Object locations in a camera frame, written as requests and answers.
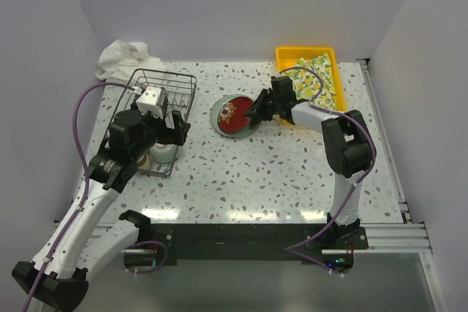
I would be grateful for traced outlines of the light green floral plate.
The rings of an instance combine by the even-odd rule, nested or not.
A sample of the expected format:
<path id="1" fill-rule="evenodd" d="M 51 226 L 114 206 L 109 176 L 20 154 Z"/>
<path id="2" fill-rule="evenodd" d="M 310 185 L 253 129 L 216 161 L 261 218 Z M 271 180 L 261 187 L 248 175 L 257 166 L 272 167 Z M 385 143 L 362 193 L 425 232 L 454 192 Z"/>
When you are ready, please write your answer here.
<path id="1" fill-rule="evenodd" d="M 254 101 L 244 95 L 231 94 L 218 100 L 211 108 L 211 125 L 224 137 L 242 139 L 254 133 L 260 122 L 254 123 L 245 112 Z"/>

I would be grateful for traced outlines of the red floral plate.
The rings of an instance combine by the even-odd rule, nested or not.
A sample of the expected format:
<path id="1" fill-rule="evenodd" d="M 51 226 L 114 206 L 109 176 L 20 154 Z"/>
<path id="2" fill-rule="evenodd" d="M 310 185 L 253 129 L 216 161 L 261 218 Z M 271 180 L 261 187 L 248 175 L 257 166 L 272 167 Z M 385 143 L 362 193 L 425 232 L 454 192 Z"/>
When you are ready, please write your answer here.
<path id="1" fill-rule="evenodd" d="M 249 126 L 249 119 L 244 113 L 254 101 L 247 96 L 235 96 L 222 104 L 217 115 L 217 126 L 222 132 L 234 134 Z"/>

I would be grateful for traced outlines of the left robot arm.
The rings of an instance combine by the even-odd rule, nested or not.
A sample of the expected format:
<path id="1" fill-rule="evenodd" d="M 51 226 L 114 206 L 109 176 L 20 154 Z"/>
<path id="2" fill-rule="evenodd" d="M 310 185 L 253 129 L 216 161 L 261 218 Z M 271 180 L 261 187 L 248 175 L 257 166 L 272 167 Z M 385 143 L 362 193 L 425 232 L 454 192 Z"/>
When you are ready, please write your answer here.
<path id="1" fill-rule="evenodd" d="M 190 129 L 182 114 L 163 115 L 131 108 L 116 113 L 107 134 L 84 168 L 84 181 L 67 214 L 44 247 L 19 261 L 12 277 L 27 293 L 23 310 L 34 298 L 57 311 L 73 311 L 83 301 L 91 277 L 121 250 L 143 248 L 151 241 L 148 217 L 124 212 L 110 232 L 94 243 L 89 238 L 101 217 L 137 173 L 138 161 L 156 144 L 182 146 Z"/>

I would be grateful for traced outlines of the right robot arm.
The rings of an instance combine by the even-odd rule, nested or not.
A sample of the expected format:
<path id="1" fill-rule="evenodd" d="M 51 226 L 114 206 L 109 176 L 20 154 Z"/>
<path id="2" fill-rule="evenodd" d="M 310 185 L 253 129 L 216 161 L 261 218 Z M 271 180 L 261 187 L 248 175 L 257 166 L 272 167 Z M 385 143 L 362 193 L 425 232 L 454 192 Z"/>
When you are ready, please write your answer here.
<path id="1" fill-rule="evenodd" d="M 271 121 L 275 115 L 288 123 L 319 132 L 325 156 L 334 172 L 332 207 L 327 224 L 309 239 L 287 248 L 292 251 L 325 237 L 334 248 L 343 248 L 360 226 L 358 203 L 364 179 L 372 171 L 377 150 L 363 116 L 357 110 L 347 113 L 329 110 L 307 99 L 298 99 L 288 77 L 273 77 L 244 113 L 252 122 Z"/>

